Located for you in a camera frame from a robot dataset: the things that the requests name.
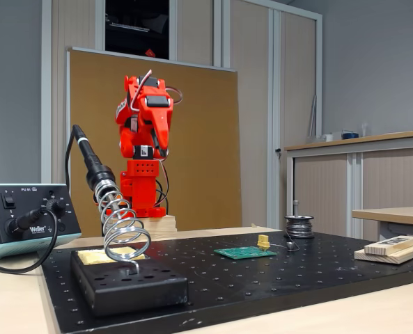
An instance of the wooden countertop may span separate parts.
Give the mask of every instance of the wooden countertop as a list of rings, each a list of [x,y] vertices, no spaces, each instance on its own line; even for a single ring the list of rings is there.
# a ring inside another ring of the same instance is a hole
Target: wooden countertop
[[[413,225],[413,207],[391,207],[388,209],[353,210],[353,218],[388,221]]]
[[[409,137],[413,137],[413,131],[394,132],[392,134],[379,134],[377,136],[345,139],[345,140],[339,140],[339,141],[326,141],[324,143],[310,143],[310,144],[303,144],[303,145],[288,146],[285,148],[285,151],[303,150],[306,148],[322,148],[325,146],[348,145],[348,144],[355,144],[355,143],[366,143],[369,141],[387,141],[390,139],[400,139],[400,138],[409,138]]]
[[[259,233],[268,228],[227,228],[178,232],[176,239]],[[65,247],[94,246],[101,238],[85,238]],[[31,256],[19,256],[16,266],[29,265]],[[11,267],[13,259],[0,265]],[[40,269],[20,276],[0,273],[0,333],[58,333],[48,291]],[[275,312],[259,317],[199,328],[185,333],[404,333],[413,334],[413,284],[337,301]]]

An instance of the solder wire spool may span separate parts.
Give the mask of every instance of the solder wire spool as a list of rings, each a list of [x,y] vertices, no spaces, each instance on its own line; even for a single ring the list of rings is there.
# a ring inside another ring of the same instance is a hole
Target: solder wire spool
[[[301,216],[298,214],[299,201],[293,201],[293,215],[285,216],[286,234],[285,237],[292,237],[297,239],[311,239],[314,238],[313,228],[310,220],[314,219],[312,216]]]

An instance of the yellow sponge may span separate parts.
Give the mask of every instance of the yellow sponge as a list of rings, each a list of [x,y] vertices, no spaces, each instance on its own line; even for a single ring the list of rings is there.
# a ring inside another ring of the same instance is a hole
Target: yellow sponge
[[[128,254],[133,253],[134,251],[135,250],[132,247],[119,247],[114,249],[114,252],[118,254]],[[85,265],[115,262],[107,256],[103,248],[79,250],[78,256]],[[134,258],[134,260],[142,259],[145,259],[144,254]]]
[[[260,234],[259,240],[257,241],[257,247],[259,247],[262,251],[266,251],[270,247],[270,243],[268,242],[268,236]]]

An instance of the yellow connector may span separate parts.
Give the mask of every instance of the yellow connector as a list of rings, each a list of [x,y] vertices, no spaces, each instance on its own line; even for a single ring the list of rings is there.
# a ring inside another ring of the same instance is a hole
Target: yellow connector
[[[259,247],[262,251],[266,251],[270,247],[270,243],[268,242],[268,236],[260,234],[259,240],[257,241],[257,247]]]

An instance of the metal coil spring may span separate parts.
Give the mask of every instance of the metal coil spring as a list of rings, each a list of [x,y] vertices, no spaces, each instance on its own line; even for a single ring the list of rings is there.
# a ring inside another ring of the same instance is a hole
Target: metal coil spring
[[[137,263],[132,259],[143,254],[150,245],[150,234],[143,228],[143,222],[137,218],[137,214],[130,207],[129,201],[124,199],[115,182],[103,180],[97,184],[95,198],[101,213],[105,253],[115,261],[133,262],[138,268]],[[126,205],[127,207],[120,208],[119,204]],[[133,217],[125,217],[128,214],[132,214]],[[139,223],[141,227],[134,226],[135,223]],[[119,239],[124,234],[133,235],[132,237],[126,237],[126,239]],[[147,241],[144,246],[136,249],[133,253],[119,254],[112,251],[114,248],[109,247],[112,242],[115,244],[126,244],[140,236],[145,236]]]
[[[314,233],[312,230],[312,225],[309,218],[301,217],[298,218],[288,216],[286,223],[286,232],[292,238],[313,238]]]

